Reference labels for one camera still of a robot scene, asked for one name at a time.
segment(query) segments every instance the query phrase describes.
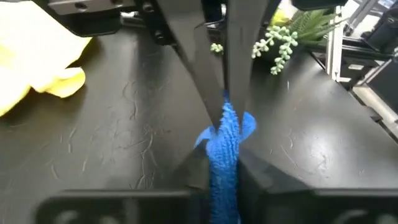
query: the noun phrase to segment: blue microfiber cloth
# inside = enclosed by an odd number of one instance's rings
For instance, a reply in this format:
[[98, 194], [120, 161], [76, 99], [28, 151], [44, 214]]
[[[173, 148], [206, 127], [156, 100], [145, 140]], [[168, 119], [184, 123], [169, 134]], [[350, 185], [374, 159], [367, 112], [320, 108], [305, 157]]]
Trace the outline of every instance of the blue microfiber cloth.
[[218, 132], [210, 126], [197, 139], [196, 145], [208, 139], [206, 152], [211, 171], [210, 223], [238, 224], [240, 222], [236, 200], [239, 143], [249, 137], [255, 128], [256, 120], [245, 112], [242, 132], [239, 134], [238, 117], [226, 98]]

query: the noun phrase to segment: yellow towel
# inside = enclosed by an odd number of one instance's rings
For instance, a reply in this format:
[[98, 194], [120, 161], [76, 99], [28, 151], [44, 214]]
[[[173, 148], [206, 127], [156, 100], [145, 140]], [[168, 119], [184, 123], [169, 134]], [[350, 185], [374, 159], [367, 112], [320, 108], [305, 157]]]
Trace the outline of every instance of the yellow towel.
[[61, 98], [85, 82], [81, 68], [67, 68], [91, 38], [73, 35], [31, 1], [0, 2], [0, 116], [32, 87]]

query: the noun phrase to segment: metal frame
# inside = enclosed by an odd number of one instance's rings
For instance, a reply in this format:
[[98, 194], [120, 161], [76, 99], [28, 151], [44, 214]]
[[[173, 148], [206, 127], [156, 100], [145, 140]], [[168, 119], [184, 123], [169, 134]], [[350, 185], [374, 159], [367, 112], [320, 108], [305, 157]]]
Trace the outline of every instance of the metal frame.
[[[335, 13], [341, 13], [341, 6], [335, 8]], [[336, 16], [330, 21], [334, 24], [342, 20], [341, 16]], [[338, 26], [328, 34], [328, 43], [326, 46], [326, 72], [331, 78], [340, 82], [341, 53], [343, 48], [343, 26]]]
[[355, 28], [365, 19], [369, 11], [377, 4], [379, 0], [364, 0], [355, 10], [348, 20], [349, 30], [346, 35], [351, 35]]

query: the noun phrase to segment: black textured surface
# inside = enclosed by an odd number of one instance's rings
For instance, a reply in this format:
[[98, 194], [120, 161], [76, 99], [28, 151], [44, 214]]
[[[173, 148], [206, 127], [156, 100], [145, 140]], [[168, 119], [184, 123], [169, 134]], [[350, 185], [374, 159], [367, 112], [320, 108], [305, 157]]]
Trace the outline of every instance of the black textured surface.
[[[80, 63], [76, 95], [30, 93], [0, 119], [0, 223], [28, 223], [62, 189], [158, 186], [210, 124], [176, 54], [145, 33], [101, 37]], [[254, 64], [246, 148], [316, 187], [398, 186], [396, 144], [314, 59], [268, 71]]]

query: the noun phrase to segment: succulent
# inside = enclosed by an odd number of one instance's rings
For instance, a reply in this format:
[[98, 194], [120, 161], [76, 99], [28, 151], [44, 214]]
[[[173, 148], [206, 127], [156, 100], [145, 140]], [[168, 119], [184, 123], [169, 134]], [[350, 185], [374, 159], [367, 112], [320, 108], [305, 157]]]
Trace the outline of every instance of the succulent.
[[297, 32], [297, 42], [299, 43], [319, 43], [325, 34], [336, 29], [340, 23], [346, 20], [330, 23], [332, 19], [341, 14], [326, 14], [327, 11], [328, 9], [297, 11], [287, 24], [287, 28]]
[[223, 48], [223, 46], [222, 46], [221, 44], [213, 43], [213, 44], [211, 45], [211, 47], [210, 47], [210, 50], [211, 50], [212, 52], [222, 53], [222, 52], [224, 51], [224, 48]]
[[[261, 57], [261, 54], [269, 51], [275, 45], [275, 40], [283, 42], [279, 46], [280, 57], [275, 58], [275, 66], [271, 68], [271, 74], [277, 75], [284, 68], [285, 63], [290, 59], [293, 50], [292, 46], [300, 44], [319, 44], [322, 37], [345, 21], [330, 23], [332, 19], [341, 14], [326, 14], [328, 9], [312, 11], [297, 11], [285, 26], [270, 26], [267, 28], [265, 39], [260, 39], [253, 45], [252, 58]], [[223, 46], [212, 44], [211, 51], [223, 52]]]

